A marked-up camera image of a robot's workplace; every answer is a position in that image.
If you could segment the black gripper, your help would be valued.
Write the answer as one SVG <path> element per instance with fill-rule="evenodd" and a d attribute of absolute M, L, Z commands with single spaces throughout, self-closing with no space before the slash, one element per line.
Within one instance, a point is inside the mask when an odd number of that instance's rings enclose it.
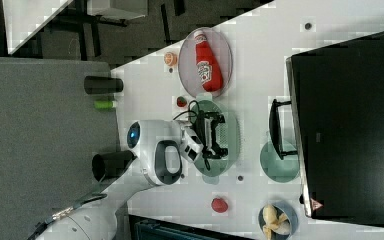
<path fill-rule="evenodd" d="M 216 127 L 225 123 L 221 113 L 200 111 L 193 123 L 193 130 L 204 145 L 202 156 L 204 159 L 221 159 L 228 155 L 228 149 L 222 148 L 216 141 Z"/>

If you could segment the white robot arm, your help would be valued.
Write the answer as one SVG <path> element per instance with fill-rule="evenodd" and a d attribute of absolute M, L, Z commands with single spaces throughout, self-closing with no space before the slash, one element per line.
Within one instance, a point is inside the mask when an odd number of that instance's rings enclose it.
<path fill-rule="evenodd" d="M 209 169 L 208 160 L 227 156 L 217 142 L 217 132 L 226 126 L 224 114 L 203 110 L 189 120 L 134 122 L 126 150 L 93 157 L 97 189 L 37 224 L 27 240 L 112 240 L 116 212 L 133 195 L 176 183 L 185 161 L 202 160 Z"/>

